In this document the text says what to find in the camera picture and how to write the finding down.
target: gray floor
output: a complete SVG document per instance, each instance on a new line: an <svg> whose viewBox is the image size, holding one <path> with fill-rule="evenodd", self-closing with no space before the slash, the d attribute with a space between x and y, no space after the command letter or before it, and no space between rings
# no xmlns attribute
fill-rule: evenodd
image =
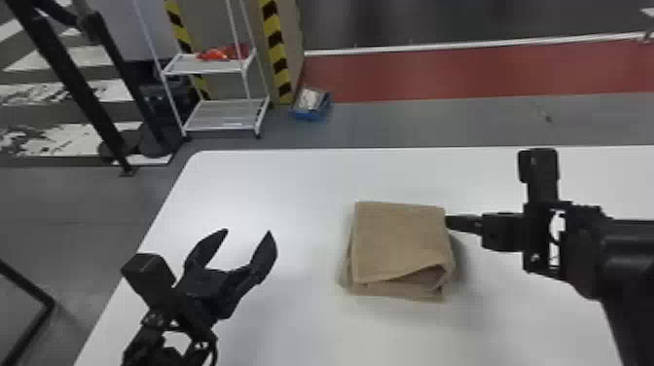
<svg viewBox="0 0 654 366"><path fill-rule="evenodd" d="M0 169L0 257L60 303L27 365L70 365L190 156L208 149L654 142L654 94L337 104L325 121L271 111L264 138L195 138L168 167Z"/></svg>

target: red object on shelf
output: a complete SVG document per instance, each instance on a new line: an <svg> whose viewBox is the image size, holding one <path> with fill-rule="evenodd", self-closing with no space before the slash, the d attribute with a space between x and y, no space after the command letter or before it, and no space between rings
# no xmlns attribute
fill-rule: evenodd
<svg viewBox="0 0 654 366"><path fill-rule="evenodd" d="M250 56L250 46L248 44L239 43L238 50L241 58L245 59ZM238 59L238 52L236 51L236 45L231 44L226 47L204 50L198 53L198 59L204 61L229 61L230 59Z"/></svg>
<svg viewBox="0 0 654 366"><path fill-rule="evenodd" d="M238 48L240 50L240 56L242 58L248 58L250 56L250 46L247 43L239 43ZM238 59L238 53L236 52L236 45L232 43L231 45L225 48L225 54L230 59Z"/></svg>
<svg viewBox="0 0 654 366"><path fill-rule="evenodd" d="M202 51L198 54L198 58L203 61L227 61L230 59L223 48Z"/></svg>

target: white table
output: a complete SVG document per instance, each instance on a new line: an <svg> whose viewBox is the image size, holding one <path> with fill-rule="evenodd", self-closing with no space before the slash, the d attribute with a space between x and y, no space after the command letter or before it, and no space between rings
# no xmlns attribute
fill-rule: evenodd
<svg viewBox="0 0 654 366"><path fill-rule="evenodd" d="M518 254L455 233L461 271L442 305L348 295L337 285L356 201L520 210L519 148L203 152L192 157L139 249L179 276L198 240L226 227L209 266L245 264L271 229L279 258L228 321L219 365L619 365L600 306L522 271ZM654 218L654 148L560 148L562 199ZM76 365L115 366L146 307L122 281Z"/></svg>

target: red floor stripe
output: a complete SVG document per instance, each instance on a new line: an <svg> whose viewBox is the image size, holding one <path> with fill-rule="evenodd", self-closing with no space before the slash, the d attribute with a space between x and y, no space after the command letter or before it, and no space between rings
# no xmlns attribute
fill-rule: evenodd
<svg viewBox="0 0 654 366"><path fill-rule="evenodd" d="M636 41L308 57L304 83L336 101L654 92Z"/></svg>

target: white wall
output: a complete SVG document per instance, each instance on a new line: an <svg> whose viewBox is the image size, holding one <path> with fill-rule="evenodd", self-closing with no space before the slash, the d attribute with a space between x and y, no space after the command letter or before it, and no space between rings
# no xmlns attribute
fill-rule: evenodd
<svg viewBox="0 0 654 366"><path fill-rule="evenodd" d="M137 3L150 29L159 57L177 52L172 29L164 9L164 0L88 0L99 11L126 60L152 59L148 51L133 3Z"/></svg>

